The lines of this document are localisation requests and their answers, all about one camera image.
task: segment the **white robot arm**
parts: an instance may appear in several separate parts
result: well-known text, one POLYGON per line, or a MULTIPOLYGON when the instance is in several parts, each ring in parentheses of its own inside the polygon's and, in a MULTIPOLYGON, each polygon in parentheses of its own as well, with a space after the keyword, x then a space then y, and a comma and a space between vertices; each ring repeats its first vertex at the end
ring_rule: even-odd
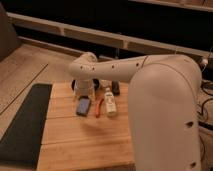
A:
POLYGON ((97 62, 85 53, 70 64, 77 86, 93 78, 129 83, 128 113, 137 171, 201 171, 198 65, 184 55, 97 62))

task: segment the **white bottle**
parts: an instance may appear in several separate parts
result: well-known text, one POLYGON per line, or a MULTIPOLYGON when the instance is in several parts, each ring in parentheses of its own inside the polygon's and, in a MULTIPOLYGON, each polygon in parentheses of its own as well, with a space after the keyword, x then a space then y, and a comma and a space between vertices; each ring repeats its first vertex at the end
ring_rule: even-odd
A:
POLYGON ((116 115, 116 104, 113 93, 110 91, 110 88, 106 88, 106 92, 104 94, 104 101, 106 104, 106 112, 107 116, 112 117, 116 115))

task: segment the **floor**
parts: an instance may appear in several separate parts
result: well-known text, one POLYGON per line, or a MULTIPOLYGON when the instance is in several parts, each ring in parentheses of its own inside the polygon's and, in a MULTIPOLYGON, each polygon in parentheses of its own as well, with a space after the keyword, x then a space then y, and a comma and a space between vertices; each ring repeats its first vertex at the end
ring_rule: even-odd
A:
MULTIPOLYGON (((13 54, 0 62, 0 138, 16 114, 31 86, 35 83, 67 82, 72 78, 68 64, 75 57, 23 44, 13 54)), ((210 98, 200 91, 199 102, 210 98)), ((206 105, 209 122, 213 124, 213 102, 206 105)), ((206 153, 203 171, 213 167, 213 133, 200 128, 206 153)), ((32 168, 0 166, 1 171, 31 171, 32 168)))

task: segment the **wooden table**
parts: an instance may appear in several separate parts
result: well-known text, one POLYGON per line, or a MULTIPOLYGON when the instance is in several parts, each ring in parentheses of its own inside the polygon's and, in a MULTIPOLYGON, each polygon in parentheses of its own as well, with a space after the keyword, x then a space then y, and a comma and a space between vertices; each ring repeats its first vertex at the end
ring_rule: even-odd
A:
MULTIPOLYGON (((94 116, 95 102, 88 117, 76 116, 77 100, 70 83, 53 85, 42 138, 38 171, 134 170, 127 113, 127 85, 120 84, 115 97, 118 115, 108 118, 105 105, 101 117, 94 116)), ((96 99, 103 91, 96 92, 96 99)))

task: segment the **black mat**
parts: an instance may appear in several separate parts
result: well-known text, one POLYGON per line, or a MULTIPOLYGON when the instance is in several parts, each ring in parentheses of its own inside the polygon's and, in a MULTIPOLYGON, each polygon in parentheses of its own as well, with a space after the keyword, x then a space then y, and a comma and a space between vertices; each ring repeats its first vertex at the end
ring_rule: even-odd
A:
POLYGON ((37 165, 51 89, 33 85, 0 141, 0 162, 37 165))

